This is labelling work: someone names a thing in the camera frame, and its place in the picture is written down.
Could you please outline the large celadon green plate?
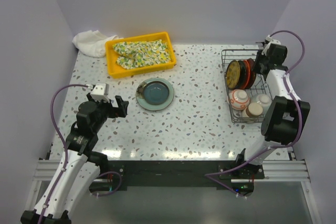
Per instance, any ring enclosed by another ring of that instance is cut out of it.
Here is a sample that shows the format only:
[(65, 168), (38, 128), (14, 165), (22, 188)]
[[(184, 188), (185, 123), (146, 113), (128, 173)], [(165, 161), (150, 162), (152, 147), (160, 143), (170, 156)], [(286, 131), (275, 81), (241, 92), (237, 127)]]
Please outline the large celadon green plate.
[[(152, 105), (152, 104), (147, 103), (145, 101), (144, 97), (143, 97), (143, 94), (142, 94), (144, 87), (148, 83), (154, 82), (154, 81), (163, 82), (169, 88), (169, 97), (168, 97), (168, 99), (164, 103), (159, 104), (159, 105)], [(148, 111), (161, 111), (161, 110), (166, 109), (172, 103), (172, 101), (174, 99), (174, 88), (173, 88), (173, 86), (171, 85), (170, 82), (168, 82), (167, 80), (165, 80), (163, 78), (149, 78), (149, 79), (146, 79), (145, 81), (143, 81), (138, 86), (138, 88), (136, 90), (136, 93), (135, 93), (135, 98), (136, 98), (137, 103), (142, 108), (144, 108), (145, 110), (148, 110)]]

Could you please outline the dark blue small plate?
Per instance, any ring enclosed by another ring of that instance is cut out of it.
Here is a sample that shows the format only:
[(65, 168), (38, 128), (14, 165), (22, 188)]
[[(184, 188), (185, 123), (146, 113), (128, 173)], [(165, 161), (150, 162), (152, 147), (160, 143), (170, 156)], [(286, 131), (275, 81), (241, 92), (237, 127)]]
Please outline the dark blue small plate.
[(144, 87), (142, 94), (147, 103), (159, 105), (168, 99), (169, 88), (163, 82), (154, 81)]

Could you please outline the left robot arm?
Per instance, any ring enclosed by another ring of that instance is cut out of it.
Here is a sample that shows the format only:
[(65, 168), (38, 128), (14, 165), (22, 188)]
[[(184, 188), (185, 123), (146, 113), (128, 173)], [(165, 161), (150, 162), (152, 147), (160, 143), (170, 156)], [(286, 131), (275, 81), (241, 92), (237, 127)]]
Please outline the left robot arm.
[(96, 178), (109, 173), (108, 158), (93, 151), (98, 132), (108, 118), (124, 118), (129, 102), (115, 96), (88, 100), (78, 107), (76, 121), (65, 141), (65, 151), (45, 193), (33, 210), (25, 210), (21, 223), (71, 223), (70, 216)]

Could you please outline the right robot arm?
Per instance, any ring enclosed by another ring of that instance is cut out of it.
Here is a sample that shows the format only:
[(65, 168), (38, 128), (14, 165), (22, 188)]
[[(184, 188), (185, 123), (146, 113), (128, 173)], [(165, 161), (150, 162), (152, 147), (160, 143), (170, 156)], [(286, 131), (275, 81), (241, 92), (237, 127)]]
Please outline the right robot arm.
[(231, 173), (239, 178), (255, 174), (273, 151), (291, 147), (301, 137), (310, 104), (295, 93), (289, 69), (282, 65), (287, 52), (286, 46), (269, 42), (257, 53), (253, 71), (264, 77), (273, 100), (261, 124), (260, 138), (243, 149), (233, 163)]

